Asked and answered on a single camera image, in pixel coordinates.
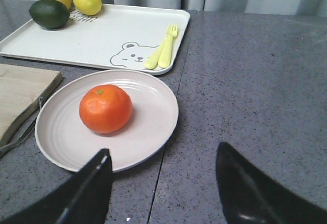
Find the round plate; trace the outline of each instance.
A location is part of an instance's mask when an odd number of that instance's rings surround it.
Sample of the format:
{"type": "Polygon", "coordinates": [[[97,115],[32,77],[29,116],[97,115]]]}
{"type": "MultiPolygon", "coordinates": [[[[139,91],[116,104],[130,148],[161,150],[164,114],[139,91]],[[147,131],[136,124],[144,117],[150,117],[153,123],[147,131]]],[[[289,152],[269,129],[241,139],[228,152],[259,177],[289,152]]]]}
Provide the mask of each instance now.
{"type": "Polygon", "coordinates": [[[76,172],[101,148],[109,148],[112,169],[135,166],[165,144],[178,119],[178,104],[171,89],[149,74],[111,70],[86,75],[54,93],[41,109],[35,138],[44,156],[54,164],[76,172]],[[79,117],[79,103],[92,87],[114,84],[132,99],[133,114],[120,130],[97,134],[79,117]]]}

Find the yellow fork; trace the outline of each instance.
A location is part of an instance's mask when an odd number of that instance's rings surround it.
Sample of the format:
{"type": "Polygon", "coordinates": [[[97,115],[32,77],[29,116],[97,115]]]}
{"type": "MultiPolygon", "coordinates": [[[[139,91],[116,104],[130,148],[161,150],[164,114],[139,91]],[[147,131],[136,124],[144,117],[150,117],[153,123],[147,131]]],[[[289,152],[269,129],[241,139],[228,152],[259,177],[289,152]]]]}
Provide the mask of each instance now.
{"type": "Polygon", "coordinates": [[[177,34],[177,25],[169,25],[166,32],[166,38],[163,44],[163,49],[158,60],[158,66],[160,66],[161,68],[167,68],[170,65],[170,62],[172,60],[173,39],[177,36],[177,34]]]}

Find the green lime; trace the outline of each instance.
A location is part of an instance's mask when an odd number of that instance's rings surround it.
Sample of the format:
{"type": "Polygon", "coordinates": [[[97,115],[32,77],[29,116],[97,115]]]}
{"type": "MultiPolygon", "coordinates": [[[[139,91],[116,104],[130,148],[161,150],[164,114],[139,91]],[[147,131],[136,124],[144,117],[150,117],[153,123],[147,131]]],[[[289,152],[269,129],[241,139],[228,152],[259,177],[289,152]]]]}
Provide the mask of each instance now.
{"type": "Polygon", "coordinates": [[[63,27],[70,16],[68,8],[57,0],[39,0],[29,9],[30,16],[40,26],[47,29],[63,27]]]}

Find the table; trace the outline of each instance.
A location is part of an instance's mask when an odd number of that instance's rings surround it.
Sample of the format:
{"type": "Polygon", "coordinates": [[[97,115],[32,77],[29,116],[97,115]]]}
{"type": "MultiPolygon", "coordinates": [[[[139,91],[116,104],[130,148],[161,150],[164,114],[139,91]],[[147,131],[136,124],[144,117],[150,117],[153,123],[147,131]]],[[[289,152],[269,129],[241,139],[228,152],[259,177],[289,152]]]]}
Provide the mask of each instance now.
{"type": "MultiPolygon", "coordinates": [[[[0,40],[30,19],[32,3],[0,0],[0,40]]],[[[327,209],[327,18],[189,12],[175,66],[158,76],[177,97],[178,124],[153,157],[114,174],[106,223],[226,224],[215,175],[220,142],[327,209]]],[[[0,63],[61,71],[58,88],[100,70],[0,63]]],[[[34,135],[0,164],[0,220],[72,176],[42,155],[34,135]]]]}

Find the speckled granite surface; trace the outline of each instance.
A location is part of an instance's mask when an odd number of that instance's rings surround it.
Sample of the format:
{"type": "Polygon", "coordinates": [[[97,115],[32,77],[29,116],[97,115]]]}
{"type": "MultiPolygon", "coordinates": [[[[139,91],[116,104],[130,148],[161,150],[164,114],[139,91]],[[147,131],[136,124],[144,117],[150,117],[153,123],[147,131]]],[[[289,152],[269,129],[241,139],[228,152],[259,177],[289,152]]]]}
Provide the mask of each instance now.
{"type": "MultiPolygon", "coordinates": [[[[29,19],[31,4],[0,0],[0,39],[29,19]]],[[[177,96],[179,122],[165,148],[115,174],[106,223],[226,224],[215,180],[222,141],[327,209],[327,19],[190,13],[176,65],[159,77],[177,96]]],[[[61,71],[59,87],[99,71],[0,63],[61,71]]],[[[42,155],[33,135],[0,165],[0,220],[71,176],[42,155]]]]}
{"type": "Polygon", "coordinates": [[[327,209],[326,25],[197,12],[150,223],[226,223],[215,178],[223,141],[327,209]]]}

